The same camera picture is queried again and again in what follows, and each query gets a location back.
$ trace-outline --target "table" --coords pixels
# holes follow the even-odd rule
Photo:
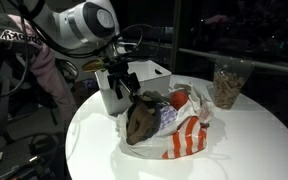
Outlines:
[[[192,82],[207,98],[211,82]],[[97,92],[78,110],[66,139],[66,159],[73,180],[288,180],[288,129],[265,108],[240,95],[229,111],[214,108],[207,147],[176,160],[143,160],[119,150],[113,116]]]

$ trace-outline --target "white box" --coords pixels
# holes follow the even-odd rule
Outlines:
[[[135,72],[138,81],[140,82],[140,94],[143,94],[145,91],[157,91],[162,95],[168,93],[171,79],[170,71],[150,60],[144,62],[131,62],[128,65],[128,73],[131,74]],[[107,76],[109,75],[108,71],[97,71],[95,75],[108,114],[122,113],[132,105],[129,100],[128,92],[123,86],[120,88],[123,98],[120,100],[117,98],[116,93],[110,88],[107,79]]]

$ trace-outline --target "white robotic arm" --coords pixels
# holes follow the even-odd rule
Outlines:
[[[39,27],[44,38],[62,51],[85,44],[98,48],[120,32],[109,0],[86,0],[60,13],[52,11],[44,0],[23,0],[23,5],[30,13],[27,17]]]

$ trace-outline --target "white plastic bag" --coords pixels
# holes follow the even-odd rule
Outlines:
[[[176,120],[145,141],[133,146],[127,144],[127,111],[118,116],[116,131],[121,138],[119,147],[123,153],[144,159],[174,159],[206,147],[207,131],[201,123],[209,122],[213,113],[192,84],[176,84],[169,95],[179,90],[187,92],[189,100],[179,109]]]

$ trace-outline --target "plastic cup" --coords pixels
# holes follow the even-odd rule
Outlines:
[[[214,70],[214,104],[231,109],[254,70],[254,63],[235,58],[218,58]]]

